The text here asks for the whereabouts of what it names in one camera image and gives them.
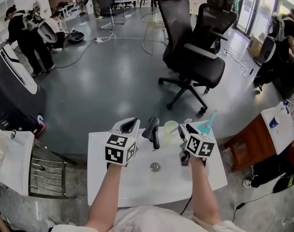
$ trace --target gray floor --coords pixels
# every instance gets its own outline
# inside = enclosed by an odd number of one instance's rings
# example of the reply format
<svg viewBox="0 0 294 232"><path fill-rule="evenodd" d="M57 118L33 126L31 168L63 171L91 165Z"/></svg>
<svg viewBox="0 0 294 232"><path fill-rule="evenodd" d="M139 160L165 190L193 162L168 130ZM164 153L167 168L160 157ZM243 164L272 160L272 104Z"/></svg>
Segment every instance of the gray floor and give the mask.
<svg viewBox="0 0 294 232"><path fill-rule="evenodd" d="M140 18L146 13L147 8L142 9L127 18L125 25L116 25L114 37L143 38L146 24ZM92 16L66 22L69 29L75 27L82 31L86 42L70 45L61 53L53 54L56 65L74 62L90 44L88 40L108 37L109 32L99 29L108 22L107 19L95 22ZM154 39L160 40L159 32L160 29L154 29ZM244 59L252 61L246 50L248 40L233 29L226 35L229 40L223 43L223 47L230 46L243 54ZM240 65L230 56L221 56L226 62L225 72L219 85L202 95L209 106L204 116L197 116L201 104L190 91L185 92L169 111L166 103L180 88L157 83L159 77L177 77L162 61L165 45L147 42L150 49L151 44L154 46L154 55L150 56L143 51L141 44L141 40L130 39L91 43L76 64L39 77L37 81L47 93L46 130L40 140L55 151L86 157L88 134L108 131L124 118L138 117L143 128L152 116L159 117L160 125L164 125L168 120L208 119L214 109L218 109L218 116L212 128L216 139L222 139L236 134L262 110L279 103L280 95L273 84L266 85L260 95L255 94L252 81L257 66L249 78L243 78ZM197 90L203 94L204 88L198 87Z"/></svg>
<svg viewBox="0 0 294 232"><path fill-rule="evenodd" d="M127 19L125 25L116 25L115 35L143 38L146 25L140 18L146 12L138 11ZM85 33L86 40L90 40L109 36L108 32L98 29L106 23L83 17L67 22L67 27L76 27ZM251 60L246 50L248 41L232 29L226 35L229 41L223 47L231 46L245 59ZM55 54L55 63L63 66L73 62L88 44L70 46ZM239 132L260 111L277 105L280 100L273 84L264 86L260 95L255 94L252 80L257 67L249 78L243 78L240 65L230 56L221 56L225 59L226 69L218 87L203 96L209 105L207 113L202 118L197 117L201 105L191 93L185 93L173 110L168 111L166 103L178 88L157 84L161 76L174 76L162 61L164 49L161 43L154 43L154 55L150 56L143 51L140 40L116 39L103 44L92 43L77 64L38 78L47 92L47 127L40 140L59 152L86 157L88 133L107 131L120 119L137 116L142 126L151 116L158 116L161 125L171 119L182 122L189 117L198 121L208 119L216 108L218 116L212 128L216 138L221 139ZM241 183L245 176L249 176L249 171L231 173L230 152L221 154L228 185L214 193L223 219L232 220L236 206L270 193L275 181L255 190L244 189ZM0 209L3 216L27 231L47 231L44 222L47 218L57 223L74 221L84 225L88 212L86 185L86 170L69 168L67 193L76 195L75 200L21 197L10 189L1 188ZM161 207L179 213L186 202L168 203ZM293 216L294 186L247 204L237 211L235 224L248 232L286 232L291 231L294 224L286 222L283 226L281 222Z"/></svg>

